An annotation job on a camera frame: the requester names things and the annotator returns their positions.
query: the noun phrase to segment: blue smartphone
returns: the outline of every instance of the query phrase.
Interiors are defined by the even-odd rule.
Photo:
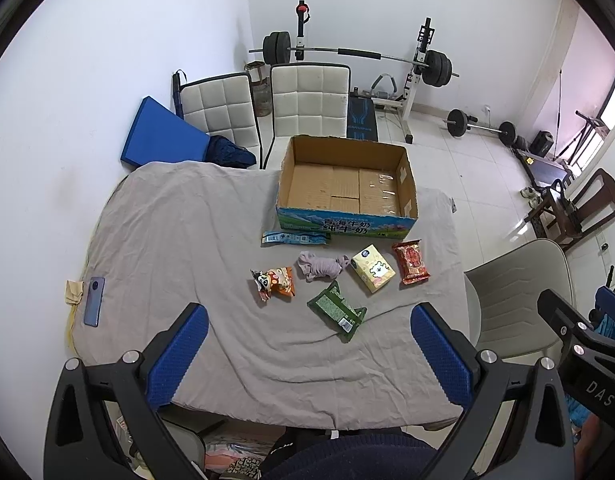
[[[98,316],[100,315],[100,302],[103,299],[103,287],[105,278],[92,278],[90,287],[87,290],[87,301],[85,302],[85,314],[83,322],[88,326],[98,326]]]

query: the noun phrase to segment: trash bin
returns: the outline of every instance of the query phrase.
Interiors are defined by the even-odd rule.
[[[254,113],[257,117],[271,114],[271,84],[268,67],[263,61],[252,61],[245,65],[245,70],[252,80],[254,96]]]

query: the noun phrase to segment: shoe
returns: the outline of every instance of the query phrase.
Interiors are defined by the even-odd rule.
[[[521,189],[521,196],[523,198],[532,198],[537,196],[538,193],[536,192],[536,190],[533,187],[524,187],[523,189]]]

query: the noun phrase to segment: barbell on floor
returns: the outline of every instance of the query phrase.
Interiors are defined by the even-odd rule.
[[[510,121],[502,122],[498,130],[479,126],[475,124],[477,121],[478,119],[476,117],[469,116],[464,111],[455,108],[449,113],[447,120],[443,122],[447,124],[447,131],[452,137],[462,137],[469,129],[478,128],[479,130],[486,130],[498,134],[499,139],[505,146],[512,146],[516,141],[516,127],[514,124],[510,123]]]
[[[293,50],[310,52],[334,52],[340,56],[368,57],[369,59],[392,59],[410,65],[420,66],[422,70],[423,82],[427,85],[441,87],[449,83],[452,76],[459,77],[459,74],[452,72],[452,62],[442,52],[428,50],[425,53],[425,62],[417,60],[403,59],[402,57],[385,56],[379,52],[367,50],[356,50],[354,48],[324,48],[308,46],[292,46],[289,32],[272,32],[265,36],[263,48],[255,48],[249,52],[262,52],[263,60],[269,65],[287,64],[290,61],[290,54]]]

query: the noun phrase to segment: yellow tissue package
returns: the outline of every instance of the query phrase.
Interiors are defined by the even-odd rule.
[[[351,259],[351,266],[354,267],[356,273],[372,293],[379,290],[396,275],[394,269],[389,266],[385,258],[373,245],[354,256]]]

